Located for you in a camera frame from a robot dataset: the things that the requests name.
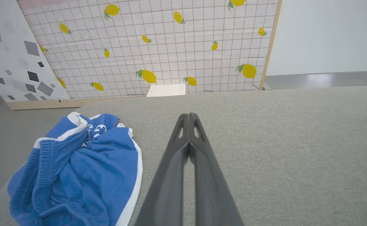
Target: gray fabric surface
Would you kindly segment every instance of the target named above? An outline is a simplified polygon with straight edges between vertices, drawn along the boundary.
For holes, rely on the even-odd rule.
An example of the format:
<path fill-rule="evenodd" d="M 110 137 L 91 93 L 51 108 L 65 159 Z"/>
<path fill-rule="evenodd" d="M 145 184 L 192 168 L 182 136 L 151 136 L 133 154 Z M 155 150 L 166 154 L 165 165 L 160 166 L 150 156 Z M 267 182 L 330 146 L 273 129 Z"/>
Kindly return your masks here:
<path fill-rule="evenodd" d="M 199 115 L 245 225 L 367 225 L 367 86 L 129 98 L 77 110 L 117 115 L 143 154 L 134 225 L 172 129 Z M 185 166 L 184 225 L 195 225 Z M 0 191 L 0 225 L 15 225 Z"/>

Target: white wall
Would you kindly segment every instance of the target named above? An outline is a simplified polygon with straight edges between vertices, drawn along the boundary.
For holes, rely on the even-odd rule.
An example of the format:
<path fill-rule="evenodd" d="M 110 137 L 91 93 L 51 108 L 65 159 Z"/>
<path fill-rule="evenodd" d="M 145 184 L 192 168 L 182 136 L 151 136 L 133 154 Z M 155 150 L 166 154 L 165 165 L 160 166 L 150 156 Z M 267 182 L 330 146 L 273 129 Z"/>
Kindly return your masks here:
<path fill-rule="evenodd" d="M 282 0 L 267 75 L 367 71 L 367 0 Z"/>

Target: white trim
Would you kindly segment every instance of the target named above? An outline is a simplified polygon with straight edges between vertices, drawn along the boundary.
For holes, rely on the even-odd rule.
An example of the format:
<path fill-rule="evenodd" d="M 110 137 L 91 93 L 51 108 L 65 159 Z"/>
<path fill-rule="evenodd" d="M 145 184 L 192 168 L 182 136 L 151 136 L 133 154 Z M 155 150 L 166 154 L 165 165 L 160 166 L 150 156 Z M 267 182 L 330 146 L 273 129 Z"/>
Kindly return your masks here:
<path fill-rule="evenodd" d="M 96 115 L 96 116 L 93 116 L 93 117 L 89 117 L 89 120 L 93 120 L 93 119 L 96 119 L 98 117 L 100 117 L 102 114 L 99 114 L 99 115 Z"/>
<path fill-rule="evenodd" d="M 42 140 L 54 140 L 54 141 L 62 141 L 65 140 L 66 138 L 70 137 L 71 135 L 74 135 L 76 133 L 80 133 L 81 131 L 83 131 L 85 128 L 87 128 L 87 121 L 85 119 L 83 119 L 82 117 L 80 117 L 80 114 L 77 112 L 72 112 L 70 113 L 67 118 L 73 123 L 75 124 L 77 127 L 67 130 L 65 133 L 63 133 L 61 136 L 55 138 L 51 138 L 51 137 L 42 137 L 42 138 L 38 138 L 36 140 L 36 142 L 34 143 L 33 148 L 41 148 L 40 142 Z"/>
<path fill-rule="evenodd" d="M 73 124 L 75 124 L 76 126 L 79 126 L 79 113 L 77 112 L 72 112 L 69 115 L 67 115 L 66 117 L 68 118 L 69 121 L 71 121 Z"/>
<path fill-rule="evenodd" d="M 122 123 L 119 123 L 117 127 L 125 127 Z M 132 139 L 133 130 L 129 128 L 129 136 Z M 125 208 L 123 209 L 121 215 L 119 216 L 118 221 L 116 222 L 116 226 L 127 226 L 132 217 L 133 210 L 136 206 L 137 199 L 139 197 L 140 186 L 142 185 L 142 175 L 143 175 L 143 161 L 142 161 L 142 149 L 140 149 L 139 145 L 132 139 L 132 142 L 137 150 L 137 177 L 136 182 L 133 187 L 132 195 L 130 195 L 129 200 L 126 203 Z"/>

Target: geometric pattern board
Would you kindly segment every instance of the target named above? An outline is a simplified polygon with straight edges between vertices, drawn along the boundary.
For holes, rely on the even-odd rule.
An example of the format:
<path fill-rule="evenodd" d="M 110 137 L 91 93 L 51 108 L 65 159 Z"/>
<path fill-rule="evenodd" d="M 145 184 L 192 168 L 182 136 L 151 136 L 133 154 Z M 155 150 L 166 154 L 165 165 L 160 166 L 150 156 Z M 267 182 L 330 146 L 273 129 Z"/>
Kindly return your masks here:
<path fill-rule="evenodd" d="M 41 51 L 17 1 L 0 0 L 0 95 L 4 100 L 70 99 Z"/>
<path fill-rule="evenodd" d="M 277 5 L 79 0 L 22 11 L 69 95 L 87 99 L 179 83 L 189 94 L 258 90 Z"/>

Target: gray floor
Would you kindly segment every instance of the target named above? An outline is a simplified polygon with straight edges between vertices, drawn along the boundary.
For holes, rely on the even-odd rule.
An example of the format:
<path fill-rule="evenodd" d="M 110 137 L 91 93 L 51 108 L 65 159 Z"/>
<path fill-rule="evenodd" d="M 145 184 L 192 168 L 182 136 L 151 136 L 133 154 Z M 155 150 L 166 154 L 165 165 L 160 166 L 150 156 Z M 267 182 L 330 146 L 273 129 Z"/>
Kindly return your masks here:
<path fill-rule="evenodd" d="M 305 89 L 331 86 L 367 86 L 367 73 L 268 76 L 272 89 Z M 34 141 L 73 108 L 10 110 L 0 99 L 0 188 L 26 161 Z"/>
<path fill-rule="evenodd" d="M 31 145 L 74 108 L 10 110 L 0 98 L 0 188 L 26 161 Z"/>
<path fill-rule="evenodd" d="M 309 89 L 367 86 L 367 73 L 326 73 L 266 76 L 271 89 Z"/>

